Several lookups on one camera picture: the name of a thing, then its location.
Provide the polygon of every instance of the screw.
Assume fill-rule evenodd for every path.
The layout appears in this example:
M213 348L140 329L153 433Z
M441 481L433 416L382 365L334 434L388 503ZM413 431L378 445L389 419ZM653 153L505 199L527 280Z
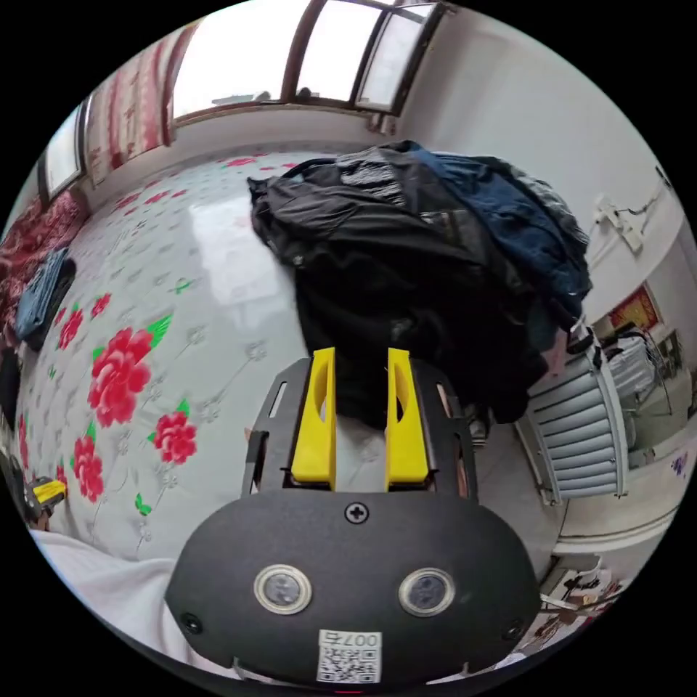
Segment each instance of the screw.
M508 629L503 632L503 640L511 641L517 639L523 632L523 622L519 619L513 621Z
M199 620L196 615L192 615L190 612L185 612L182 615L182 624L191 634L200 634L203 631L201 620Z
M362 503L351 503L346 506L346 510L343 512L346 520L354 525L359 525L364 523L368 519L368 509Z

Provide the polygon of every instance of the red blanket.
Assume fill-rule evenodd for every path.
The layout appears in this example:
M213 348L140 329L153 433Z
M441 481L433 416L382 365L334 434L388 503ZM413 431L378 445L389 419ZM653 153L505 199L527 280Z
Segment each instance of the red blanket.
M14 329L17 305L46 255L67 247L86 220L84 209L69 191L63 192L41 212L35 198L15 220L0 245L0 330Z

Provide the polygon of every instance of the glass pane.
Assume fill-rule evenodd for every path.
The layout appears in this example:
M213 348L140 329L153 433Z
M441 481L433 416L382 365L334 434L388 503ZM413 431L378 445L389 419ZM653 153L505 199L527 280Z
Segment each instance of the glass pane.
M65 119L46 148L46 185L50 195L79 172L76 151L78 110L79 107Z
M216 104L279 99L290 44L309 0L250 0L207 16L174 85L174 117Z
M349 99L378 17L380 10L374 7L329 0L307 45L298 90L307 88L313 97Z
M368 68L359 103L370 103L385 109L392 106L423 23L433 10L433 5L417 5L408 10L416 15L414 19L401 15L389 18Z

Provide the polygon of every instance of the blue jacket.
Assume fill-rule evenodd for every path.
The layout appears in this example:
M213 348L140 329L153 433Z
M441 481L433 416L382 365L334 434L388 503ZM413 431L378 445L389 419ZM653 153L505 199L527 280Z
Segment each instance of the blue jacket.
M581 316L582 300L591 288L579 246L532 197L486 163L464 155L435 155L413 142L409 151L477 215L559 326L569 329Z
M67 247L50 252L27 284L17 306L15 334L18 339L29 336L43 323L67 253Z

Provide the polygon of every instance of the red poster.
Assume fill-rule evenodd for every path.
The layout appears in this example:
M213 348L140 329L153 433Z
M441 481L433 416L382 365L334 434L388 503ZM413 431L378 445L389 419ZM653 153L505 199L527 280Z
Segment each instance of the red poster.
M659 313L643 285L610 313L610 322L615 329L634 322L640 329L648 331L660 321Z

